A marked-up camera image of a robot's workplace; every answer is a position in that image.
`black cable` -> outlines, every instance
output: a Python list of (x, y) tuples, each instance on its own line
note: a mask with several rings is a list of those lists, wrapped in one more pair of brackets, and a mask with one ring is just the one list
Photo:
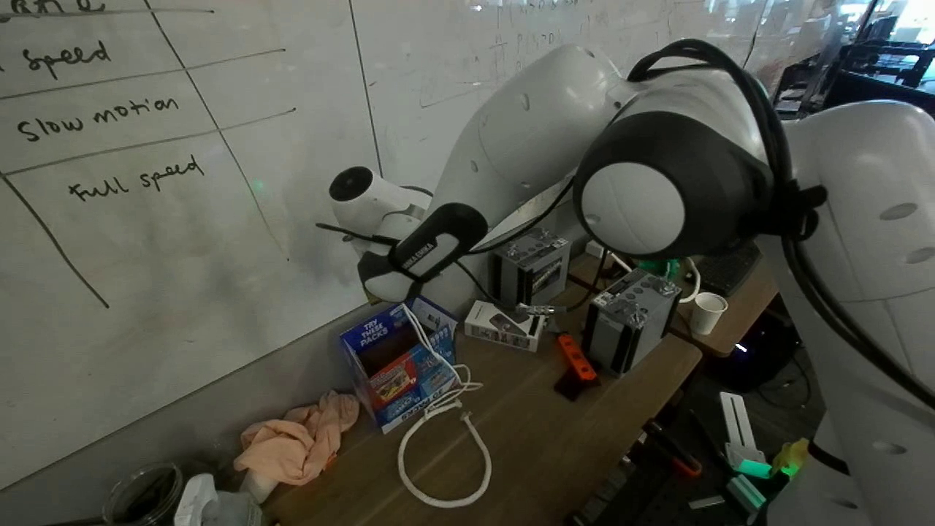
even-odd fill
[(748, 44), (748, 56), (740, 61), (740, 67), (748, 67), (754, 48), (757, 48), (757, 40), (759, 40), (759, 28), (751, 34), (751, 44)]
[(826, 449), (824, 449), (822, 444), (814, 444), (814, 440), (810, 440), (810, 456), (813, 456), (814, 460), (822, 460), (824, 466), (838, 469), (842, 475), (849, 475), (846, 460), (838, 457), (838, 456), (832, 456), (832, 453), (826, 453)]
[(404, 190), (412, 190), (412, 193), (420, 193), (420, 196), (434, 196), (433, 190), (427, 186), (417, 186), (417, 184), (399, 184)]
[(488, 286), (480, 284), (480, 276), (477, 276), (462, 260), (455, 260), (455, 266), (474, 281), (474, 286), (480, 289), (480, 295), (483, 295), (484, 300), (496, 304), (493, 295), (488, 292)]
[(822, 205), (822, 197), (814, 200), (800, 200), (803, 211), (795, 211), (800, 197), (798, 184), (791, 177), (791, 158), (788, 158), (788, 143), (785, 143), (785, 130), (784, 123), (778, 116), (778, 111), (770, 107), (770, 102), (765, 98), (762, 88), (757, 83), (757, 78), (743, 70), (731, 56), (725, 56), (722, 48), (709, 45), (706, 40), (675, 40), (670, 45), (662, 45), (655, 56), (645, 56), (642, 61), (636, 61), (635, 75), (648, 75), (651, 64), (659, 56), (686, 56), (686, 57), (702, 57), (706, 64), (722, 67), (725, 73), (731, 73), (731, 78), (737, 80), (737, 88), (743, 89), (743, 97), (748, 98), (754, 116), (757, 116), (757, 129), (765, 145), (765, 158), (767, 167), (773, 171), (773, 212), (781, 212), (784, 219), (795, 219), (798, 225), (781, 225), (781, 237), (784, 237), (784, 254), (785, 263), (795, 273), (795, 284), (803, 289), (807, 300), (814, 305), (814, 313), (826, 320), (829, 329), (836, 329), (860, 355), (865, 355), (871, 365), (877, 365), (890, 383), (896, 383), (899, 389), (905, 389), (908, 395), (914, 395), (919, 403), (925, 403), (930, 409), (935, 409), (935, 395), (918, 383), (903, 365), (896, 365), (846, 313), (843, 305), (826, 292), (826, 286), (817, 281), (814, 269), (810, 266), (810, 260), (803, 256), (800, 240), (807, 240), (814, 225), (817, 225), (817, 212), (810, 205)]
[(338, 225), (328, 225), (328, 222), (316, 222), (316, 227), (334, 230), (334, 234), (344, 234), (344, 237), (350, 237), (350, 240), (376, 241), (376, 246), (396, 246), (396, 240), (388, 240), (388, 237), (364, 237), (364, 234), (357, 234), (357, 230), (347, 230), (347, 227), (338, 227)]
[(569, 284), (595, 292), (588, 281), (582, 281), (578, 273), (566, 273)]
[(595, 263), (595, 270), (592, 270), (589, 289), (583, 292), (583, 298), (578, 298), (576, 304), (569, 304), (569, 305), (566, 305), (569, 313), (573, 313), (573, 310), (582, 310), (582, 304), (588, 304), (588, 300), (589, 300), (589, 295), (595, 292), (595, 284), (598, 284), (598, 281), (601, 281), (601, 273), (605, 273), (605, 263), (607, 263), (607, 248), (605, 248), (601, 260)]
[(887, 355), (826, 292), (813, 263), (803, 256), (800, 241), (784, 240), (784, 254), (795, 273), (795, 284), (810, 298), (814, 313), (826, 320), (826, 327), (832, 327), (860, 355), (865, 355), (873, 368), (879, 368), (890, 383), (896, 383), (912, 396), (935, 409), (935, 395), (924, 383), (918, 383), (893, 355)]

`wooden desk surface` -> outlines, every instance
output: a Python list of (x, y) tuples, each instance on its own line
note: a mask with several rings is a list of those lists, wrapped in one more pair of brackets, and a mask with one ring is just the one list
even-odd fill
[[(715, 349), (732, 346), (770, 298), (770, 276), (757, 263), (705, 342)], [(462, 399), (493, 456), (490, 488), (477, 506), (437, 511), (408, 497), (395, 463), (404, 431), (376, 436), (363, 419), (318, 481), (278, 490), (265, 511), (282, 526), (560, 522), (598, 488), (642, 422), (670, 403), (702, 358), (694, 345), (667, 336), (630, 373), (605, 379), (569, 403), (553, 390), (563, 370), (553, 346), (521, 354), (462, 336), (459, 354), (484, 383)], [(412, 437), (408, 474), (434, 497), (474, 490), (483, 457), (455, 412), (434, 418)]]

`whiteboard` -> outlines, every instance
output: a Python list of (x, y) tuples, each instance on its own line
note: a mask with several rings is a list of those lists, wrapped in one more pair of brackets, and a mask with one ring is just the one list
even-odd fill
[(344, 0), (6, 9), (0, 488), (360, 305), (374, 159)]

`white robot body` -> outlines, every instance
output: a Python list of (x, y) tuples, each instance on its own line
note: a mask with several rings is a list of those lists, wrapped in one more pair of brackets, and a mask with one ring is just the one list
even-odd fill
[(630, 98), (617, 64), (557, 45), (502, 83), (453, 145), (433, 211), (477, 208), (488, 227), (573, 171), (592, 137)]
[[(899, 102), (843, 104), (788, 126), (788, 145), (795, 177), (829, 193), (807, 240), (817, 276), (879, 346), (935, 389), (933, 116)], [(935, 485), (933, 409), (842, 342), (803, 300), (778, 248), (765, 241), (765, 251), (778, 260), (781, 292), (813, 355), (865, 511), (877, 522), (925, 522)], [(857, 514), (849, 498), (832, 493), (800, 503)]]
[(367, 167), (350, 167), (331, 181), (331, 211), (335, 222), (360, 237), (376, 234), (383, 219), (395, 212), (420, 216), (429, 205), (433, 196), (396, 186)]

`crumpled fabric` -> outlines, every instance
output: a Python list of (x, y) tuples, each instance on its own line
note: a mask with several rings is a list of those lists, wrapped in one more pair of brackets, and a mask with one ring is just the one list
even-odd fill
[(253, 469), (282, 485), (307, 485), (335, 457), (342, 431), (360, 418), (350, 395), (323, 395), (316, 406), (297, 406), (280, 419), (262, 419), (239, 436), (237, 469)]

